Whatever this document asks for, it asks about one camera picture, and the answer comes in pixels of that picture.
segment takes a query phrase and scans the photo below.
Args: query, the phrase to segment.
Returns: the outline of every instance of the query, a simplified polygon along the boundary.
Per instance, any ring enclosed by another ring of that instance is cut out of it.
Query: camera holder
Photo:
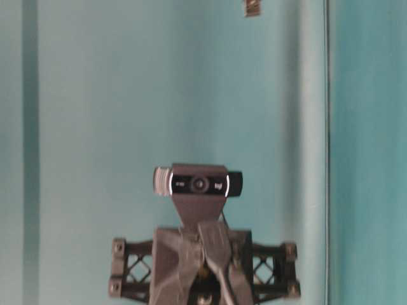
[[[149,305],[251,305],[300,296],[295,243],[264,246],[250,231],[219,221],[242,173],[224,166],[158,167],[156,193],[171,196],[183,223],[158,228],[153,240],[113,240],[109,295]]]

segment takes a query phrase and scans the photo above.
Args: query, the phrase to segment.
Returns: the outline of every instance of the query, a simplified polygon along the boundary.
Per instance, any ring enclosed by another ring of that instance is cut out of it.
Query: screw
[[[120,243],[117,243],[115,246],[114,246],[114,251],[115,252],[121,252],[123,250],[123,246],[120,244]]]
[[[110,286],[110,290],[111,290],[112,292],[117,292],[117,291],[119,290],[119,288],[120,288],[120,285],[119,285],[118,283],[114,283],[114,284],[112,284],[112,285]]]
[[[198,305],[212,305],[212,294],[199,295],[197,304]]]

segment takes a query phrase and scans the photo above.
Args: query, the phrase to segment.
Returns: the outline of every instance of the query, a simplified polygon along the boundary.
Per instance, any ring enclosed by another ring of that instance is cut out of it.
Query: teal wall
[[[27,1],[6,2],[35,26],[4,21],[34,50],[25,78],[20,44],[2,58],[16,88],[1,105],[2,126],[15,129],[4,129],[14,144],[5,142],[1,178],[14,197],[0,221],[16,245],[0,253],[20,285],[0,276],[5,304],[132,304],[107,297],[111,239],[178,225],[151,185],[154,167],[174,161],[242,170],[228,222],[263,243],[297,241],[303,295],[293,304],[323,304],[322,1],[263,1],[262,16],[246,19],[240,0],[38,0],[38,20]]]
[[[22,303],[22,5],[0,2],[0,304]]]
[[[331,1],[331,304],[406,304],[407,2]]]

